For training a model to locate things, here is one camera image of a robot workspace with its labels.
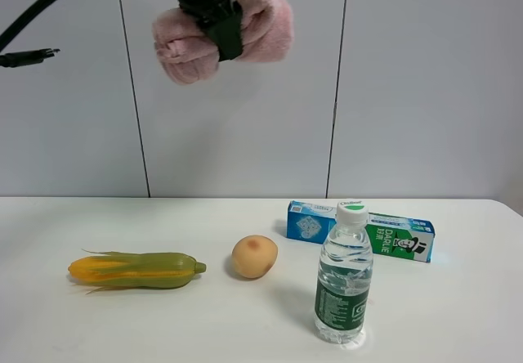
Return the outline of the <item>green white toothpaste box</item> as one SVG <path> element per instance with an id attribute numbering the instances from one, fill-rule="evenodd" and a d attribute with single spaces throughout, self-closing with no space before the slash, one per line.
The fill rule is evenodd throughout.
<path id="1" fill-rule="evenodd" d="M 336 224 L 336 209 L 331 206 L 291 201 L 287 212 L 286 237 L 323 244 Z M 436 238 L 428 220 L 370 213 L 366 226 L 373 253 L 429 263 Z"/>

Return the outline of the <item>pink towel black band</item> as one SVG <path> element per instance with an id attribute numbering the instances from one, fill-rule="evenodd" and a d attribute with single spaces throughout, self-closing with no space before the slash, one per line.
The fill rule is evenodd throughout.
<path id="1" fill-rule="evenodd" d="M 287 0 L 234 0 L 234 11 L 205 24 L 180 8 L 152 25 L 159 63 L 172 81 L 189 85 L 211 78 L 222 61 L 271 63 L 293 45 L 293 10 Z"/>

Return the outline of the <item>toy corn cob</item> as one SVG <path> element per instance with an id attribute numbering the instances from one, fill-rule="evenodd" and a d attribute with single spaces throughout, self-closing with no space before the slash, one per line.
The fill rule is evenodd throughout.
<path id="1" fill-rule="evenodd" d="M 91 252 L 68 267 L 75 282 L 98 290 L 178 289 L 207 265 L 184 253 Z"/>

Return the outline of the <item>clear water bottle green label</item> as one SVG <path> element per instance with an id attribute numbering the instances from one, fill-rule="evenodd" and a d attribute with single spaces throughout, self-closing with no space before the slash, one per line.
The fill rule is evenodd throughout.
<path id="1" fill-rule="evenodd" d="M 320 250 L 315 326 L 329 343 L 347 344 L 361 335 L 373 276 L 373 250 L 366 226 L 369 208 L 359 199 L 337 204 L 335 225 Z"/>

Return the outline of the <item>toy peach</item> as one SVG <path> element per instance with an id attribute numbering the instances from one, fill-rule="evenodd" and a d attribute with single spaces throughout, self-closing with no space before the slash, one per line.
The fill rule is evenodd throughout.
<path id="1" fill-rule="evenodd" d="M 249 235 L 234 246 L 231 264 L 239 276 L 257 279 L 275 265 L 278 252 L 278 246 L 273 240 L 262 235 Z"/>

